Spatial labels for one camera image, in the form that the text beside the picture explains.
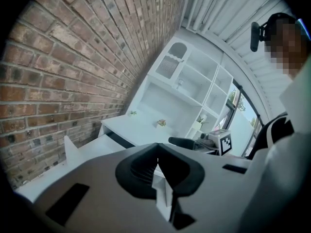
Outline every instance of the tree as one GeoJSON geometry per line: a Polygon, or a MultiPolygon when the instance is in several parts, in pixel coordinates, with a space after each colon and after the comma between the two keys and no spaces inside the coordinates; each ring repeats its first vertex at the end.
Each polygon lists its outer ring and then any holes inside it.
{"type": "MultiPolygon", "coordinates": [[[[237,90],[236,90],[236,89],[234,89],[232,92],[230,92],[228,99],[229,99],[231,102],[234,101],[234,98],[235,98],[235,96],[236,96],[236,93],[237,93],[237,90]]],[[[238,104],[238,108],[240,109],[240,111],[245,111],[245,110],[246,110],[246,107],[245,107],[245,105],[244,105],[244,99],[245,99],[244,95],[241,94],[240,102],[239,102],[239,104],[238,104]]]]}
{"type": "Polygon", "coordinates": [[[256,123],[256,117],[253,117],[252,120],[250,120],[249,122],[254,127],[256,123]]]}

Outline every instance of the white cabinet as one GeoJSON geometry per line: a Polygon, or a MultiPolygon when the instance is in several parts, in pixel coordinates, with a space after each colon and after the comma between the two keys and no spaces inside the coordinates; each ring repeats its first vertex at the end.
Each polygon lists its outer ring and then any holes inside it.
{"type": "Polygon", "coordinates": [[[173,85],[190,53],[190,44],[173,37],[152,65],[149,74],[173,85]]]}
{"type": "Polygon", "coordinates": [[[127,113],[138,125],[196,139],[215,128],[232,76],[211,57],[176,37],[167,44],[135,94],[127,113]]]}

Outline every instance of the small potted plant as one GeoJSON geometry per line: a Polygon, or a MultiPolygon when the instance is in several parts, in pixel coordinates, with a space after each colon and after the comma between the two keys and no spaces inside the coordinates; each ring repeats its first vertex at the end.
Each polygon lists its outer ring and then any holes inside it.
{"type": "Polygon", "coordinates": [[[156,124],[156,128],[162,128],[162,127],[165,127],[166,126],[166,122],[164,119],[161,119],[157,122],[156,124]]]}
{"type": "Polygon", "coordinates": [[[137,115],[136,111],[130,111],[130,113],[128,114],[129,117],[136,116],[136,115],[137,115]]]}
{"type": "Polygon", "coordinates": [[[198,119],[194,122],[193,128],[195,130],[201,130],[202,125],[204,124],[204,117],[199,116],[198,119]]]}

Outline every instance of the window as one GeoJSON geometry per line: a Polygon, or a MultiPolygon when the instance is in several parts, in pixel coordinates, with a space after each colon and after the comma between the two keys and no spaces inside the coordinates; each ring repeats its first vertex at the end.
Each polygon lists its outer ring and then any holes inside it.
{"type": "Polygon", "coordinates": [[[230,120],[230,116],[233,113],[233,109],[231,109],[228,105],[225,106],[224,110],[222,111],[220,117],[219,117],[219,122],[214,128],[215,130],[220,130],[220,129],[225,129],[228,121],[230,120]]]}
{"type": "Polygon", "coordinates": [[[226,105],[214,130],[231,130],[232,143],[236,147],[230,153],[248,156],[262,128],[260,116],[243,88],[235,80],[230,86],[226,105]]]}
{"type": "Polygon", "coordinates": [[[232,83],[229,89],[228,100],[232,102],[234,106],[236,106],[238,103],[239,94],[240,90],[234,85],[234,83],[232,83]]]}
{"type": "Polygon", "coordinates": [[[257,115],[252,106],[249,104],[249,102],[243,95],[243,93],[241,94],[238,109],[242,112],[243,116],[245,116],[245,118],[249,121],[252,127],[254,127],[257,115]]]}
{"type": "Polygon", "coordinates": [[[251,151],[253,150],[254,144],[256,142],[256,138],[253,136],[248,148],[246,149],[246,151],[243,153],[242,157],[247,157],[249,156],[249,154],[251,153],[251,151]]]}

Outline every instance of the white desk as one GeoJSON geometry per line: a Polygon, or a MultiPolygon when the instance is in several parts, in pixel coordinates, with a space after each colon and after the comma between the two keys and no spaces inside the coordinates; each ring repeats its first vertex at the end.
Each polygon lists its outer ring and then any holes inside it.
{"type": "Polygon", "coordinates": [[[122,137],[134,146],[151,143],[169,143],[169,135],[164,129],[156,129],[152,125],[145,125],[127,115],[102,120],[102,125],[122,137]]]}

